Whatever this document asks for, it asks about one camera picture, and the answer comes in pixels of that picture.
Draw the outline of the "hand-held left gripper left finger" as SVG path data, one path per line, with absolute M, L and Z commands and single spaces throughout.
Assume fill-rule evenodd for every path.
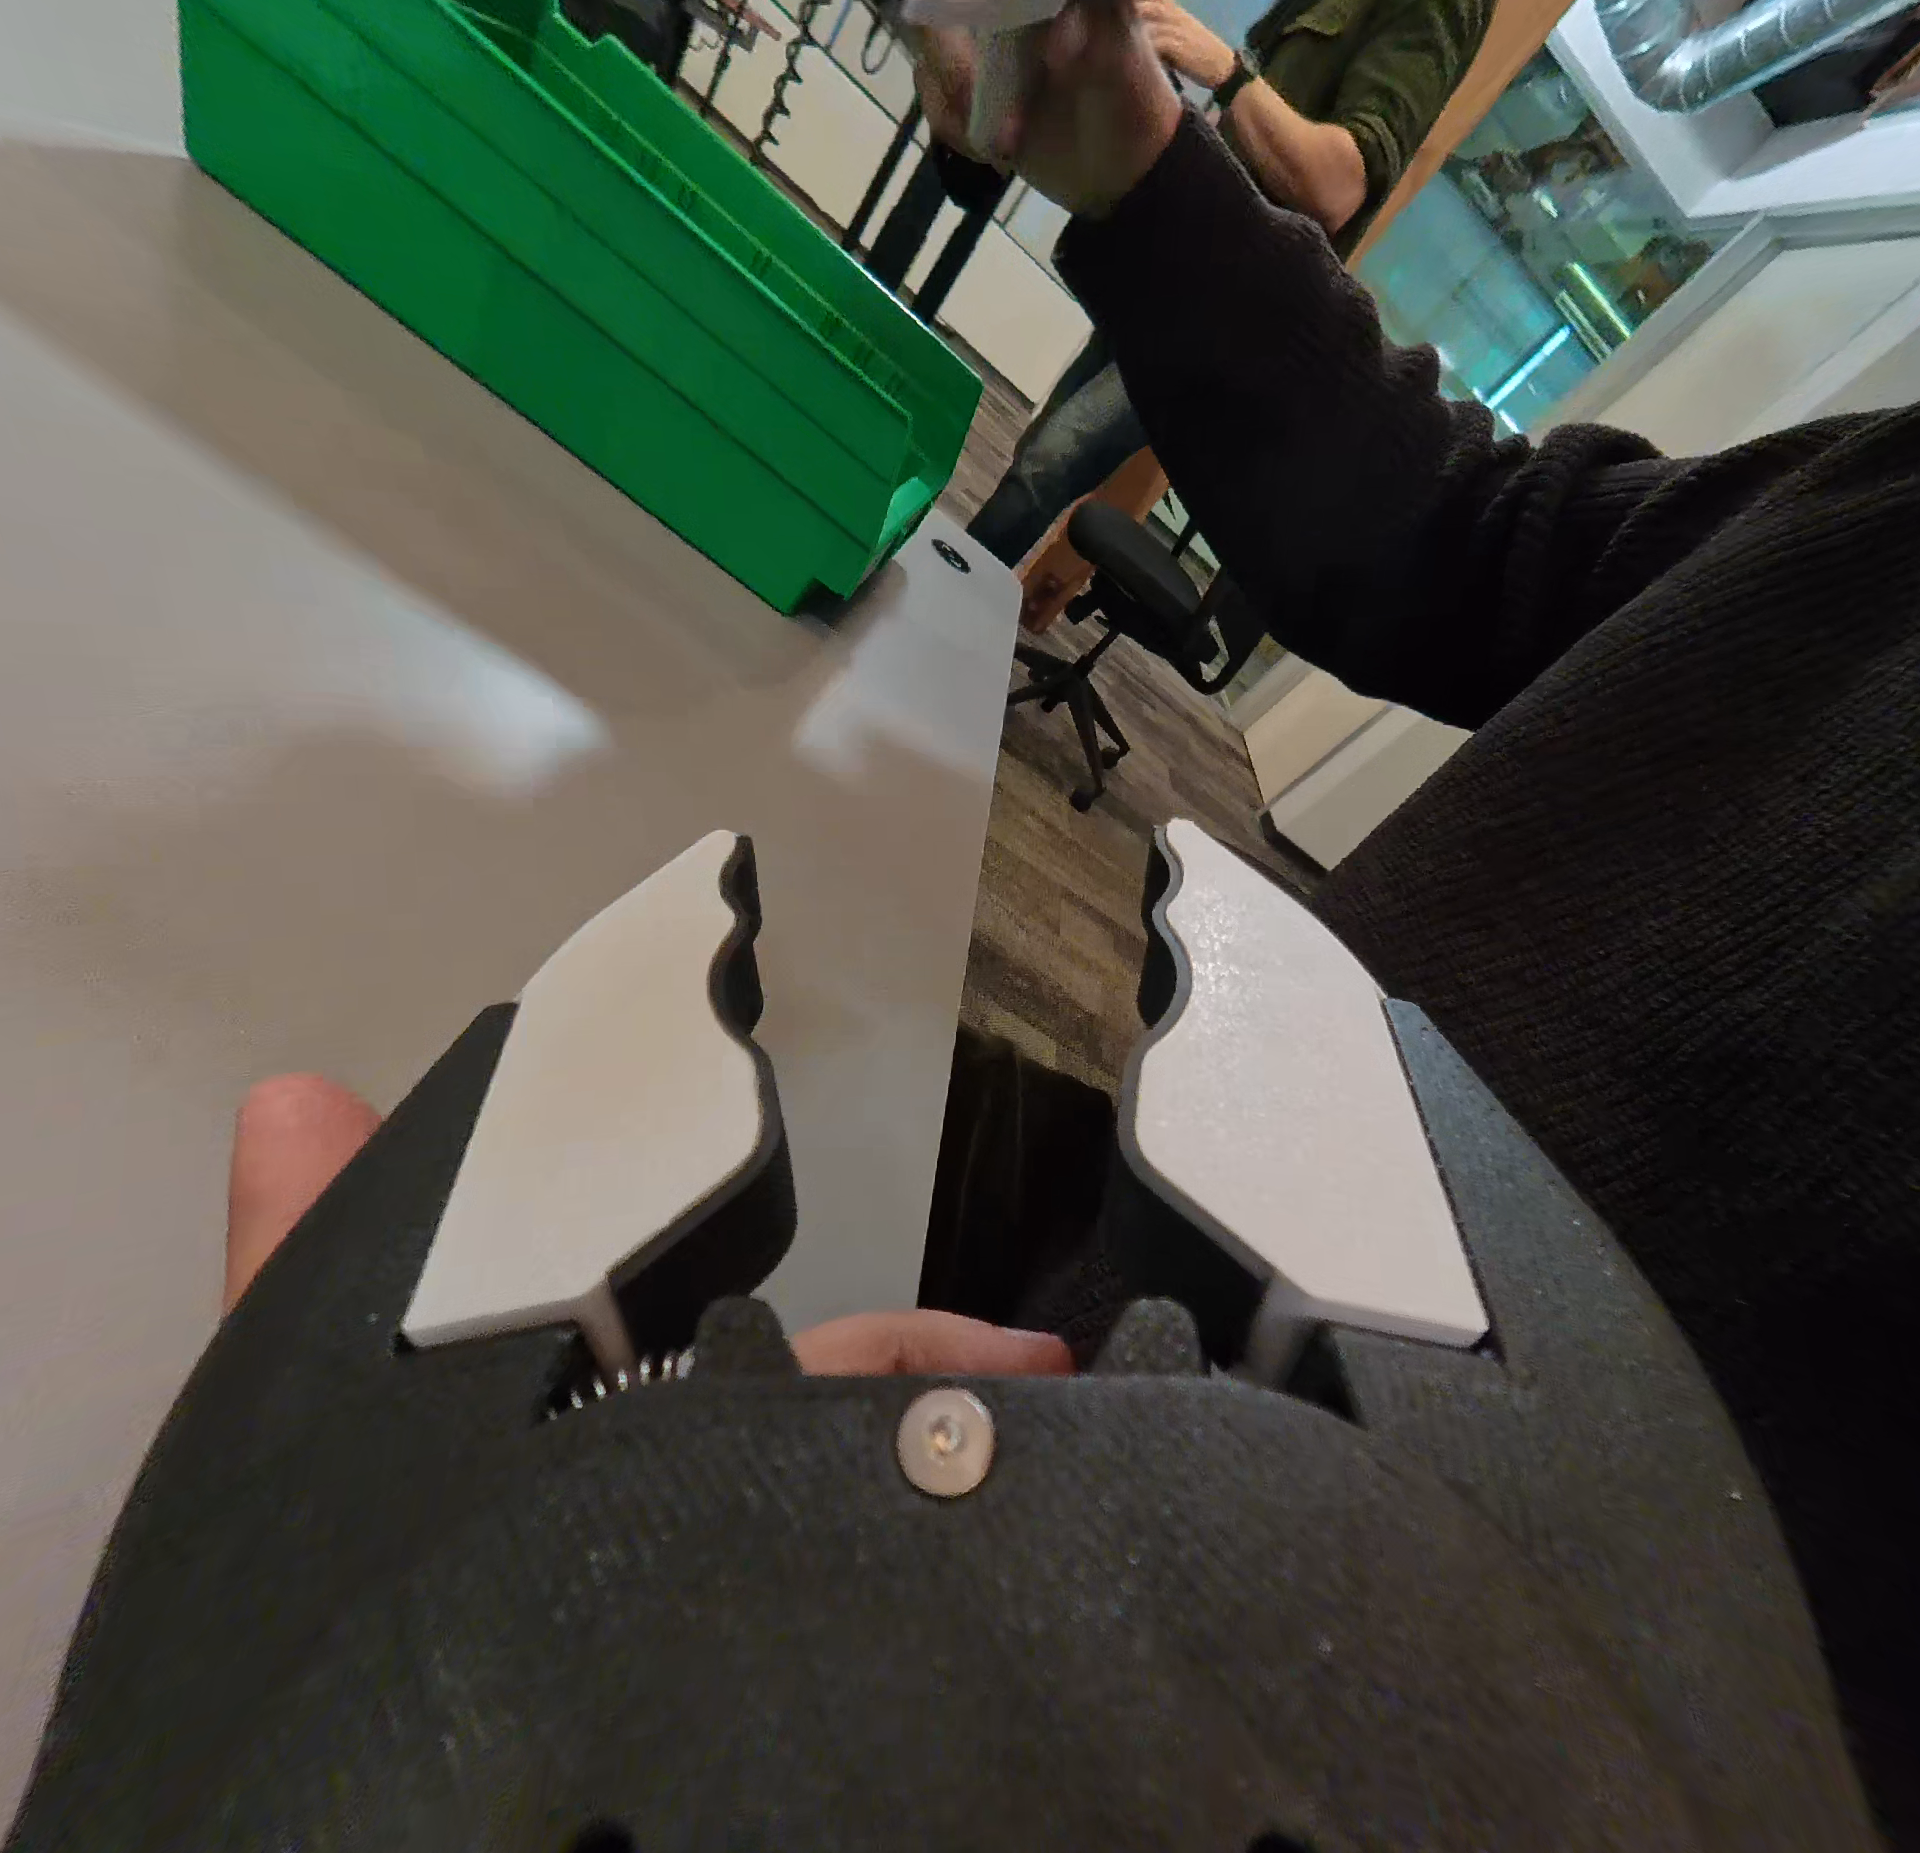
M 592 1373 L 683 1361 L 796 1234 L 758 1043 L 750 836 L 709 831 L 525 985 L 407 1306 L 416 1351 L 577 1332 Z

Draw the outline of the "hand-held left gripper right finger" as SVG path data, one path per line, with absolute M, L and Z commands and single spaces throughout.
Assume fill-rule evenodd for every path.
M 1204 1361 L 1281 1387 L 1319 1328 L 1472 1351 L 1490 1314 L 1387 1001 L 1291 891 L 1155 831 L 1142 1035 L 1117 1092 L 1114 1255 Z

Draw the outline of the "green plastic bin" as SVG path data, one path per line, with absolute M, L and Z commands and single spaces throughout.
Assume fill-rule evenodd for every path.
M 176 0 L 190 159 L 784 615 L 936 508 L 976 373 L 560 0 Z

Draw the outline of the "person's right forearm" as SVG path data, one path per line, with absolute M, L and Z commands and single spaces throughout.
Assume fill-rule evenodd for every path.
M 1069 228 L 1069 278 L 1248 610 L 1355 692 L 1472 731 L 1675 560 L 1673 461 L 1447 397 L 1195 116 Z

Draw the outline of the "grey desk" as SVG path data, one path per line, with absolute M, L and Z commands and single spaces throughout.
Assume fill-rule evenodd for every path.
M 781 617 L 185 159 L 175 0 L 2 23 L 11 1823 L 260 1076 L 390 1108 L 750 834 L 800 1198 L 764 1295 L 914 1303 L 1018 602 L 933 514 Z

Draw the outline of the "person's right hand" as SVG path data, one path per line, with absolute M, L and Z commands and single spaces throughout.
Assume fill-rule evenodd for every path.
M 972 137 L 977 39 L 910 26 L 904 42 L 933 139 L 965 162 L 1018 175 L 1075 218 L 1114 212 L 1181 124 L 1184 100 L 1145 35 L 1139 0 L 1072 0 L 1044 32 L 1026 33 L 1019 98 L 990 139 Z

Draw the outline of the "person's left hand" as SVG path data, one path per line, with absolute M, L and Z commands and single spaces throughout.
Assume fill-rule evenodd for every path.
M 323 1191 L 380 1129 L 380 1114 L 352 1089 L 312 1072 L 259 1081 L 235 1118 L 228 1167 L 225 1287 L 232 1313 L 256 1273 Z M 857 1313 L 793 1339 L 814 1376 L 1067 1376 L 1062 1338 L 1003 1328 L 942 1311 Z

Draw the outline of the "person's black sweater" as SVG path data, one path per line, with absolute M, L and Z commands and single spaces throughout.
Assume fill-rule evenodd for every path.
M 1474 734 L 1327 913 L 1682 1324 L 1916 1849 L 1916 409 L 1355 428 L 1335 669 Z

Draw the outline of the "wooden beam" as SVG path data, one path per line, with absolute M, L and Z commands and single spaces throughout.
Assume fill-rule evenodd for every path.
M 1519 70 L 1547 44 L 1575 0 L 1498 0 L 1474 65 L 1441 109 L 1428 137 L 1410 156 L 1404 176 L 1355 243 L 1346 268 L 1359 271 L 1364 257 L 1380 243 L 1384 229 L 1444 171 L 1446 162 L 1476 130 Z

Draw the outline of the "black office chair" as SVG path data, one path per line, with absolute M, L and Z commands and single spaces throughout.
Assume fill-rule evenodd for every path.
M 1117 508 L 1081 504 L 1067 527 L 1067 544 L 1090 562 L 1089 585 L 1069 601 L 1063 617 L 1097 617 L 1100 639 L 1075 660 L 1018 647 L 1016 664 L 1026 681 L 1007 697 L 1009 708 L 1069 708 L 1081 744 L 1089 782 L 1072 787 L 1069 805 L 1089 813 L 1105 793 L 1108 777 L 1129 752 L 1108 703 L 1095 687 L 1095 669 L 1118 639 L 1169 666 L 1195 692 L 1217 697 L 1229 689 L 1263 639 L 1263 625 L 1225 570 L 1196 590 L 1179 550 L 1196 538 L 1196 523 L 1165 545 L 1145 521 Z

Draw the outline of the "silver ventilation duct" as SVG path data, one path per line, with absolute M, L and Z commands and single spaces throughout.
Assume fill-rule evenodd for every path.
M 1652 113 L 1701 113 L 1836 50 L 1917 0 L 1591 0 L 1627 89 Z

